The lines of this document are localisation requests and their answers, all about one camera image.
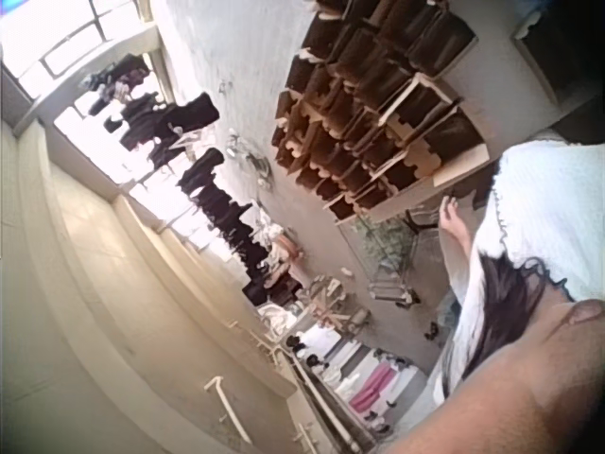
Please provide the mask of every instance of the metal railing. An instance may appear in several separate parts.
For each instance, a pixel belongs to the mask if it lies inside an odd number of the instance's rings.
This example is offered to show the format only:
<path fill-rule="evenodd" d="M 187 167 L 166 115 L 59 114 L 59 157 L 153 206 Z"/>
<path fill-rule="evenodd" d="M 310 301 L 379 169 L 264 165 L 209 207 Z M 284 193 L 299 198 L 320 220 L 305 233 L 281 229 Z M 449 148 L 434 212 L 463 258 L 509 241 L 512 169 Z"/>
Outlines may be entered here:
<path fill-rule="evenodd" d="M 296 437 L 294 437 L 292 441 L 299 442 L 300 439 L 303 439 L 307 443 L 307 445 L 309 446 L 309 452 L 311 454 L 319 454 L 317 448 L 315 447 L 316 442 L 311 439 L 307 428 L 301 423 L 299 423 L 299 433 L 296 435 Z"/>
<path fill-rule="evenodd" d="M 229 402 L 227 395 L 225 394 L 225 392 L 223 391 L 223 389 L 221 387 L 222 381 L 223 381 L 222 376 L 220 376 L 220 375 L 215 376 L 212 380 L 210 380 L 208 382 L 208 384 L 206 386 L 204 386 L 204 391 L 206 391 L 208 393 L 213 386 L 216 386 L 216 392 L 218 393 L 218 397 L 220 397 L 220 401 L 222 402 L 223 407 L 225 407 L 225 410 L 227 411 L 226 416 L 229 416 L 229 418 L 231 419 L 233 425 L 235 426 L 235 429 L 239 433 L 239 436 L 242 437 L 242 439 L 246 443 L 249 443 L 250 445 L 252 445 L 252 439 L 250 438 L 250 435 L 248 435 L 248 432 L 242 426 L 242 423 L 239 421 L 239 418 L 235 414 L 235 411 L 233 410 L 233 407 L 231 406 L 231 403 Z M 226 419 L 226 416 L 221 417 L 219 419 L 219 421 L 221 423 L 224 422 Z"/>
<path fill-rule="evenodd" d="M 289 358 L 292 359 L 292 364 L 294 365 L 294 367 L 299 372 L 299 374 L 302 377 L 302 380 L 304 381 L 304 384 L 306 385 L 307 389 L 313 394 L 313 396 L 315 397 L 315 400 L 318 402 L 318 404 L 320 405 L 321 409 L 323 410 L 323 412 L 325 413 L 325 415 L 328 417 L 328 419 L 330 420 L 330 422 L 332 423 L 332 425 L 336 429 L 336 431 L 338 433 L 338 436 L 340 436 L 340 438 L 353 451 L 353 453 L 356 454 L 356 453 L 363 452 L 362 449 L 361 449 L 361 447 L 359 446 L 359 444 L 354 440 L 353 435 L 351 435 L 351 433 L 349 432 L 349 430 L 347 430 L 343 426 L 343 424 L 340 422 L 340 420 L 338 419 L 338 417 L 334 414 L 334 412 L 332 411 L 332 409 L 330 408 L 330 406 L 327 404 L 327 402 L 325 401 L 325 399 L 323 398 L 323 396 L 320 394 L 320 392 L 318 391 L 318 389 L 315 387 L 315 385 L 311 381 L 311 378 L 309 378 L 309 375 L 304 370 L 304 368 L 302 367 L 302 365 L 299 363 L 299 361 L 296 358 L 296 356 L 291 355 L 289 352 L 287 352 L 286 350 L 284 350 L 282 348 L 277 349 L 275 353 L 277 353 L 278 351 L 280 351 L 281 353 L 285 354 L 286 356 L 288 356 Z"/>

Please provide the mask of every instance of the window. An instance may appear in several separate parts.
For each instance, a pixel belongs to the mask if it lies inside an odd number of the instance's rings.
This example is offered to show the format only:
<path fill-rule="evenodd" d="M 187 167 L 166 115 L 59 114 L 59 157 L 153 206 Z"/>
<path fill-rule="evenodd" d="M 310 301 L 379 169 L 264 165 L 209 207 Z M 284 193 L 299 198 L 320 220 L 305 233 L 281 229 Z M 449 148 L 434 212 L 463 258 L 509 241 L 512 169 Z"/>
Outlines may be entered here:
<path fill-rule="evenodd" d="M 208 230 L 208 227 L 205 226 L 200 227 L 189 236 L 189 241 L 191 241 L 198 249 L 205 248 L 215 239 L 216 236 L 210 230 Z"/>
<path fill-rule="evenodd" d="M 55 44 L 94 18 L 87 0 L 29 0 L 0 22 L 5 66 L 19 78 Z"/>
<path fill-rule="evenodd" d="M 233 257 L 229 244 L 222 238 L 215 238 L 208 244 L 208 249 L 219 256 L 223 262 Z"/>
<path fill-rule="evenodd" d="M 102 42 L 96 26 L 87 26 L 49 53 L 44 60 L 54 74 L 61 74 Z"/>
<path fill-rule="evenodd" d="M 103 42 L 141 26 L 133 0 L 28 0 L 0 18 L 3 63 L 35 98 L 49 76 L 56 79 Z"/>
<path fill-rule="evenodd" d="M 208 230 L 208 218 L 198 211 L 197 207 L 191 208 L 185 215 L 178 218 L 172 228 L 183 236 L 192 235 L 197 229 Z"/>
<path fill-rule="evenodd" d="M 82 119 L 70 107 L 55 120 L 55 126 L 115 183 L 130 181 L 130 173 L 122 164 L 128 152 L 94 119 Z"/>
<path fill-rule="evenodd" d="M 32 98 L 48 91 L 53 84 L 53 77 L 44 69 L 39 61 L 19 78 L 19 83 Z"/>
<path fill-rule="evenodd" d="M 108 12 L 99 21 L 108 40 L 128 36 L 141 27 L 139 13 L 131 2 Z"/>
<path fill-rule="evenodd" d="M 128 0 L 93 0 L 97 14 L 103 14 L 125 3 L 128 3 Z"/>
<path fill-rule="evenodd" d="M 130 194 L 158 219 L 170 221 L 192 206 L 177 186 L 178 180 L 169 170 L 161 169 L 134 186 Z"/>
<path fill-rule="evenodd" d="M 95 104 L 95 102 L 97 100 L 98 100 L 98 93 L 86 92 L 84 95 L 80 96 L 76 100 L 74 105 L 76 106 L 76 109 L 78 109 L 78 112 L 80 112 L 82 116 L 86 116 L 86 115 L 88 115 L 88 111 L 90 110 L 90 108 L 93 107 L 93 104 Z"/>

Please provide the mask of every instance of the pink pants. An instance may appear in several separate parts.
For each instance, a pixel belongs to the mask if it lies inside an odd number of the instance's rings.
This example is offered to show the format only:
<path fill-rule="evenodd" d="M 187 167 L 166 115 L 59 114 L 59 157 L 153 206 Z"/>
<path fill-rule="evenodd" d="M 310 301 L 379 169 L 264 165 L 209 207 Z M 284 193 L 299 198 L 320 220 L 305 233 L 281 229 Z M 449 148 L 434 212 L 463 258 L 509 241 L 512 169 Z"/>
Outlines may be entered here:
<path fill-rule="evenodd" d="M 380 392 L 387 388 L 387 385 L 396 375 L 397 373 L 390 368 L 387 362 L 378 364 L 359 393 L 349 401 L 349 404 L 358 413 L 369 410 L 380 398 Z"/>

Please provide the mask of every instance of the bare skin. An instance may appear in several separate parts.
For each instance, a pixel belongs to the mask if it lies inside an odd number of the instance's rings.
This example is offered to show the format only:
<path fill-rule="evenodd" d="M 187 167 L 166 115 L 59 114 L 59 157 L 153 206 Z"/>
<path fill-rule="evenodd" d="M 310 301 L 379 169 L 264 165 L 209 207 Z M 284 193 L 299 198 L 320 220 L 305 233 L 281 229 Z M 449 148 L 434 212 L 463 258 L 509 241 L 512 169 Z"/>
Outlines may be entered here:
<path fill-rule="evenodd" d="M 441 227 L 470 256 L 456 200 Z M 605 388 L 605 303 L 548 287 L 526 333 L 482 364 L 390 454 L 565 452 Z"/>
<path fill-rule="evenodd" d="M 458 215 L 458 201 L 456 198 L 445 196 L 441 201 L 439 226 L 462 246 L 462 250 L 468 259 L 471 256 L 473 239 L 464 220 Z"/>

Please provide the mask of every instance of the woman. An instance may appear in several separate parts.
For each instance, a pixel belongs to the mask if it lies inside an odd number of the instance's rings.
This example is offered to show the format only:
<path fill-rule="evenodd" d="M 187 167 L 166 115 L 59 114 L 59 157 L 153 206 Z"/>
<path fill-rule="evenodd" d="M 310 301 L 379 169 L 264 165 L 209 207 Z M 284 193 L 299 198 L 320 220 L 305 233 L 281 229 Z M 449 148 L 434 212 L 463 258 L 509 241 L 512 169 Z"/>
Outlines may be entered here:
<path fill-rule="evenodd" d="M 475 240 L 457 202 L 443 202 L 441 227 L 470 266 L 436 390 L 439 402 L 452 396 L 393 453 L 565 452 L 594 416 L 605 383 L 604 172 L 603 145 L 533 141 L 503 155 Z"/>
<path fill-rule="evenodd" d="M 443 201 L 441 228 L 459 242 L 470 271 L 438 403 L 549 307 L 605 299 L 604 165 L 603 145 L 541 140 L 510 148 L 474 241 L 458 203 Z"/>

